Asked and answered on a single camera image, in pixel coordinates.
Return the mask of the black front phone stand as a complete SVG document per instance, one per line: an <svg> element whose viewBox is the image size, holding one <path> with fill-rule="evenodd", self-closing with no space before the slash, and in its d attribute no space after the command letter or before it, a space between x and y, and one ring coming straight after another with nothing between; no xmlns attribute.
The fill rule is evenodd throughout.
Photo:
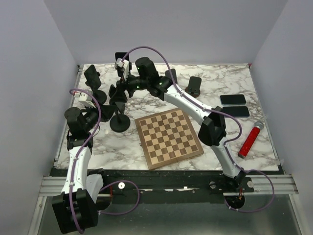
<svg viewBox="0 0 313 235"><path fill-rule="evenodd" d="M115 103L116 110L115 115L110 120L110 128L117 133L122 133L128 130L130 127L130 119L125 112L125 103L116 102Z"/></svg>

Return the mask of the dark blue phone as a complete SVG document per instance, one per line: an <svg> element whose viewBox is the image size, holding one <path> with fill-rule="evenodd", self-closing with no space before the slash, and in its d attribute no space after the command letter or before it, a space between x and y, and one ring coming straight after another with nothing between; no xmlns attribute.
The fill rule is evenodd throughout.
<svg viewBox="0 0 313 235"><path fill-rule="evenodd" d="M243 94L227 94L220 96L222 105L245 105L246 98Z"/></svg>

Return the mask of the black phone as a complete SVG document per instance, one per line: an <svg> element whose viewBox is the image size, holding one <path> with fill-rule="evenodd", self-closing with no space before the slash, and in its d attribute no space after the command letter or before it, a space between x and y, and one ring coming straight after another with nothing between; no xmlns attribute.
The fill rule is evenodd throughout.
<svg viewBox="0 0 313 235"><path fill-rule="evenodd" d="M125 95L125 90L121 87L115 87L114 85L110 86L109 89L109 104L114 105L117 102L127 103L128 99Z"/></svg>

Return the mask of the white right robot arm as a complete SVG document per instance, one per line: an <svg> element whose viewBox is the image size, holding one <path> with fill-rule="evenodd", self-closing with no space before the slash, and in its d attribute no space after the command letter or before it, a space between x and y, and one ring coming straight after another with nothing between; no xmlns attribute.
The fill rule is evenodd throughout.
<svg viewBox="0 0 313 235"><path fill-rule="evenodd" d="M115 68L123 74L117 82L117 89L121 92L128 92L132 97L135 91L147 90L150 95L175 105L192 117L199 125L199 140L211 147L219 160L225 177L225 187L235 192L243 186L243 179L246 176L234 159L227 144L225 117L227 116L217 106L211 108L204 105L183 89L171 78L160 76L154 63L148 57L136 60L138 76L130 73L129 61L118 58Z"/></svg>

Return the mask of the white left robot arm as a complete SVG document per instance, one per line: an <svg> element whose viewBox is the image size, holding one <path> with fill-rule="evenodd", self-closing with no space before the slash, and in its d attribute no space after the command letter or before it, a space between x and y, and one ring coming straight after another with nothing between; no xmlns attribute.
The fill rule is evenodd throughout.
<svg viewBox="0 0 313 235"><path fill-rule="evenodd" d="M88 175L93 147L91 130L98 128L100 122L109 121L115 110L113 105L100 105L84 110L71 107L65 111L70 162L61 193L52 198L53 211L63 234L83 233L98 223L97 193L104 193L109 182L99 174Z"/></svg>

